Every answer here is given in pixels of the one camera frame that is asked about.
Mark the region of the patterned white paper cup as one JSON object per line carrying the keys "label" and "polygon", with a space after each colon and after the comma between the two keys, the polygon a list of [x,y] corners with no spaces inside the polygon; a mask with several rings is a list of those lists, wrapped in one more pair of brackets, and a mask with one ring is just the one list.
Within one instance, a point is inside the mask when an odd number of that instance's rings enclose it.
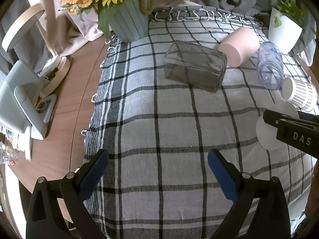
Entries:
{"label": "patterned white paper cup", "polygon": [[282,96],[283,99],[306,112],[312,111],[317,103],[317,92],[313,84],[290,77],[283,81]]}

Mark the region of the clear blue plastic cup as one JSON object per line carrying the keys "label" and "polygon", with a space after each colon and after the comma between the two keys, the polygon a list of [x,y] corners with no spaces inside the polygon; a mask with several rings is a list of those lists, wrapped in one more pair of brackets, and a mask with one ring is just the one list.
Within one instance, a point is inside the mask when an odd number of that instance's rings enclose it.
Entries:
{"label": "clear blue plastic cup", "polygon": [[268,90],[278,90],[283,83],[283,59],[272,42],[263,42],[257,53],[257,77]]}

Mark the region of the pink cup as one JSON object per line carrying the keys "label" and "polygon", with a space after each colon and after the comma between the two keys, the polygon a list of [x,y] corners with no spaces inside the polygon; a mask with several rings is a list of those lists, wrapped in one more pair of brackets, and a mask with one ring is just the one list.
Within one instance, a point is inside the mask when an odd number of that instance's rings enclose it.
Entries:
{"label": "pink cup", "polygon": [[248,27],[240,27],[222,40],[218,50],[226,55],[228,66],[237,68],[259,47],[260,41],[255,31]]}

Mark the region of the square smoky glass cup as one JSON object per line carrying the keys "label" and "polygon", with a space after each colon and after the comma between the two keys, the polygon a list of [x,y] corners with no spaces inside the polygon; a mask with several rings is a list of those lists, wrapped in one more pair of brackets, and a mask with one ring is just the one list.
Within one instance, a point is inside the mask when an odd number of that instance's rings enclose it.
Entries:
{"label": "square smoky glass cup", "polygon": [[177,40],[165,54],[163,66],[168,79],[216,92],[224,79],[227,58],[221,51]]}

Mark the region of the white plant pot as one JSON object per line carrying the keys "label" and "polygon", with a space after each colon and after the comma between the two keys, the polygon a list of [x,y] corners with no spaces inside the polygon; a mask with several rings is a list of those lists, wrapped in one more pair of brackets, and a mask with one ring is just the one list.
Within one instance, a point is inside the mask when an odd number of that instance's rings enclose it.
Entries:
{"label": "white plant pot", "polygon": [[268,40],[274,43],[282,54],[288,54],[297,43],[302,28],[293,20],[272,8]]}

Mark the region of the black white checkered cloth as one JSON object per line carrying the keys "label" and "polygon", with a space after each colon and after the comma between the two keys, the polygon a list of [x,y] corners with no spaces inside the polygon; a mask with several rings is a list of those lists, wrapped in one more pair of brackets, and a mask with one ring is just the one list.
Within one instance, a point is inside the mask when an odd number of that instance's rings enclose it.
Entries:
{"label": "black white checkered cloth", "polygon": [[215,93],[165,77],[174,41],[216,49],[243,26],[267,41],[255,18],[214,7],[158,9],[144,38],[111,40],[84,140],[84,161],[109,154],[85,203],[107,238],[210,238],[232,205],[208,166],[213,148],[257,179],[277,176],[291,221],[303,214],[316,161],[291,146],[260,145],[257,119],[282,98],[259,83],[256,56],[227,68]]}

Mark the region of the round wooden mirror stand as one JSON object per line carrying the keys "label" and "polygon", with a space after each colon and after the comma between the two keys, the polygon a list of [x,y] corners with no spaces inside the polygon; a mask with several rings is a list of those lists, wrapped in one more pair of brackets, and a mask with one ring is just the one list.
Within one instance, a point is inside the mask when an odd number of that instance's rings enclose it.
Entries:
{"label": "round wooden mirror stand", "polygon": [[43,80],[41,96],[52,94],[68,74],[71,62],[59,55],[50,44],[47,32],[40,23],[44,14],[40,3],[29,6],[24,12],[9,10],[1,20],[4,33],[1,49],[15,56],[14,61],[25,61]]}

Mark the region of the pink beige fabric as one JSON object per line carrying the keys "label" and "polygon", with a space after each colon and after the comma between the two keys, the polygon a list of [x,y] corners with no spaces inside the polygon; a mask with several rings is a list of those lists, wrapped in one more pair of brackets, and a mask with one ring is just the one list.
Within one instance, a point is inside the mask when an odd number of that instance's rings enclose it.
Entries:
{"label": "pink beige fabric", "polygon": [[29,0],[30,4],[42,3],[45,12],[40,23],[46,30],[51,47],[61,56],[69,56],[87,42],[103,36],[98,28],[98,16],[91,10],[88,14],[71,15],[60,10],[61,0]]}

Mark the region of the light blue flower pot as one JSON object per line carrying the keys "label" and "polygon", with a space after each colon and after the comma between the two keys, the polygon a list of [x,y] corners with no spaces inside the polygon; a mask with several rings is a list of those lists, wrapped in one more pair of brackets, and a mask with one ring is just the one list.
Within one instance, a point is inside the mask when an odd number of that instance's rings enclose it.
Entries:
{"label": "light blue flower pot", "polygon": [[110,21],[110,27],[121,42],[133,42],[148,34],[152,2],[153,0],[123,1]]}

